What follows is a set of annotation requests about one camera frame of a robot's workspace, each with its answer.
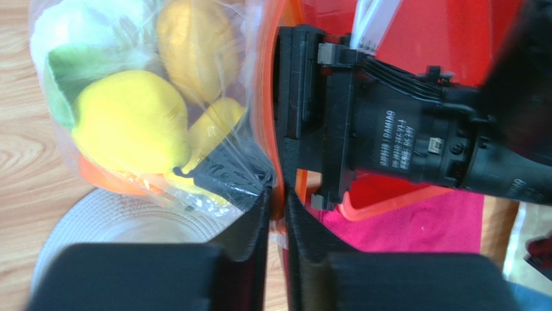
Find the beige bucket hat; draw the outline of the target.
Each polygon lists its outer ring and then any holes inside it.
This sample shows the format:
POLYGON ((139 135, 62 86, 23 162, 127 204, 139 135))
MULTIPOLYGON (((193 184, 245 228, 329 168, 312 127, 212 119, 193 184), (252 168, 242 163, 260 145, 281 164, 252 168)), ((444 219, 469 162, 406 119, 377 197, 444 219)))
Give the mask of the beige bucket hat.
POLYGON ((104 189, 90 192, 59 220, 36 261, 34 294, 61 251, 81 243, 204 243, 242 216, 230 205, 220 216, 191 206, 160 207, 104 189))

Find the orange fake fruit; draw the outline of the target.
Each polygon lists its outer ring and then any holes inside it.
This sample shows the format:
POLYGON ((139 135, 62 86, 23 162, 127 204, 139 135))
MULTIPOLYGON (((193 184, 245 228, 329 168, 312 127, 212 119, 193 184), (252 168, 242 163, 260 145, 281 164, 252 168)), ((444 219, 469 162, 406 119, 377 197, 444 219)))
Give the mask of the orange fake fruit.
POLYGON ((118 194, 146 196, 163 194, 163 189, 129 172, 109 172, 79 155, 78 169, 84 180, 90 184, 118 194))

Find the magenta folded cloth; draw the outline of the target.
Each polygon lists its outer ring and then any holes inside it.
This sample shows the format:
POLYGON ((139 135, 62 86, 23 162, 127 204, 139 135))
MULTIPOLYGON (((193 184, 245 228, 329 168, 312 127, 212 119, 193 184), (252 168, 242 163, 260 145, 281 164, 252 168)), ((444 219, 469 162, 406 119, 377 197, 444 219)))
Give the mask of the magenta folded cloth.
POLYGON ((309 211, 366 252, 479 253, 481 194, 364 176, 334 211, 309 211))

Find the yellow fake pear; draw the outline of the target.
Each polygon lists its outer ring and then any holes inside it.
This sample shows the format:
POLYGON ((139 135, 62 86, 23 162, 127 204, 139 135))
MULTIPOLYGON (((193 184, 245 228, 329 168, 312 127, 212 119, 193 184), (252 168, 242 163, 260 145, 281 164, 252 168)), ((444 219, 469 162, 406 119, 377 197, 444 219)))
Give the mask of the yellow fake pear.
POLYGON ((116 73, 88 85, 75 100, 76 147, 98 165, 164 174, 190 160, 187 105, 149 71, 116 73))

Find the white fake cauliflower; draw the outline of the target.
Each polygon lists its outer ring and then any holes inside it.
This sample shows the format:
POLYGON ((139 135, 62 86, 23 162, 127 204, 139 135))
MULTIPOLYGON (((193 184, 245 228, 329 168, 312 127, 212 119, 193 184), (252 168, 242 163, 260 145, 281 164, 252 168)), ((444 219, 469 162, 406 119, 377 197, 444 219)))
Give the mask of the white fake cauliflower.
POLYGON ((109 75, 145 70, 163 74, 155 23, 163 1, 60 1, 35 10, 30 54, 61 126, 78 120, 74 101, 109 75))

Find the yellow fake pepper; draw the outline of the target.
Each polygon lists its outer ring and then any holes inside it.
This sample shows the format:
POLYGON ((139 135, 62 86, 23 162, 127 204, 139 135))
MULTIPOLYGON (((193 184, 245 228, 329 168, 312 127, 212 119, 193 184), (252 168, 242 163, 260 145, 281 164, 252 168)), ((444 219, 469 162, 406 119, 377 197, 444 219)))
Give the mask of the yellow fake pepper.
MULTIPOLYGON (((182 171, 189 173, 195 169, 229 135, 245 111, 245 107, 230 97, 213 102, 188 130, 191 156, 182 171)), ((204 195, 215 205, 229 205, 219 195, 196 186, 191 178, 182 178, 173 173, 164 174, 163 177, 169 185, 189 194, 204 195)))

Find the dark yellow fake fruit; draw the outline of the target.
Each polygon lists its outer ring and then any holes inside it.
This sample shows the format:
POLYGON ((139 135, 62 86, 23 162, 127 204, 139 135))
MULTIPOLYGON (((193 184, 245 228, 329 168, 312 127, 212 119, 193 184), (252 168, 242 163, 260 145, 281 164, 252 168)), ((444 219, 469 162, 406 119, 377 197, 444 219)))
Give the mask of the dark yellow fake fruit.
POLYGON ((238 46, 222 5, 169 1, 156 32, 169 79, 193 104, 214 102, 238 78, 238 46))

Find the clear zip top bag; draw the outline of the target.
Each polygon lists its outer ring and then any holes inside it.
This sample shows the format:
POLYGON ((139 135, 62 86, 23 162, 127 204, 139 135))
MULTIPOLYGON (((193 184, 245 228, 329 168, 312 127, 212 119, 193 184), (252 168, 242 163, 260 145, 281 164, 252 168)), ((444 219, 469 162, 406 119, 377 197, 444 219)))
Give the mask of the clear zip top bag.
POLYGON ((89 183, 222 226, 271 189, 281 239, 273 61, 303 18, 298 1, 32 1, 30 55, 89 183))

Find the red plastic tray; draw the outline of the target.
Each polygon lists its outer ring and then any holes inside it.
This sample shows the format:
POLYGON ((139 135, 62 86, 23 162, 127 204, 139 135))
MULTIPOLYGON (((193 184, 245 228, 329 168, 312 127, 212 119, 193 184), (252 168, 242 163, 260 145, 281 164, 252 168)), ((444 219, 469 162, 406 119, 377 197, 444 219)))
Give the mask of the red plastic tray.
MULTIPOLYGON (((307 1, 304 25, 335 36, 350 34, 351 49, 415 75, 438 66, 453 83, 479 87, 521 5, 521 1, 307 1)), ((392 178, 361 173, 356 180, 364 176, 392 178)))

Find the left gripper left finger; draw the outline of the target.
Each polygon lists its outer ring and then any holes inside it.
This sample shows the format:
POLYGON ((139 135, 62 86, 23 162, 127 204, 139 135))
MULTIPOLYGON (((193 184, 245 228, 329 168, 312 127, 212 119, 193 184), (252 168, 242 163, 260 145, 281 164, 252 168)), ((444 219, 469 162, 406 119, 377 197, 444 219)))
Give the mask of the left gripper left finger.
POLYGON ((27 310, 262 310, 271 189, 204 243, 81 243, 53 260, 27 310))

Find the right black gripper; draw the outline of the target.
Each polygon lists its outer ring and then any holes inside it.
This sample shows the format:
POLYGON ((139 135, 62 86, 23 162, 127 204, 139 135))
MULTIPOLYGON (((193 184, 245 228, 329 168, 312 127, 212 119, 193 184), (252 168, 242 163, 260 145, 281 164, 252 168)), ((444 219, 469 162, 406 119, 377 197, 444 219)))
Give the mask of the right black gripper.
MULTIPOLYGON (((275 50, 275 131, 284 177, 321 174, 316 209, 334 210, 366 172, 458 189, 474 153, 475 89, 438 66, 415 75, 349 48, 350 36, 282 27, 275 50)), ((273 181, 251 139, 225 138, 188 174, 242 212, 273 181)))

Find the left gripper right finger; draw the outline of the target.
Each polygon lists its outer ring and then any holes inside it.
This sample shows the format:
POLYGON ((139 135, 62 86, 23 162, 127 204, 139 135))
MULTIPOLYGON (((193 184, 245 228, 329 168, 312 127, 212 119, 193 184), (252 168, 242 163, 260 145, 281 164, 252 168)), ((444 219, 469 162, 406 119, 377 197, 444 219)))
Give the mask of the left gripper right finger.
POLYGON ((366 253, 286 194, 290 310, 517 310, 488 258, 466 253, 366 253))

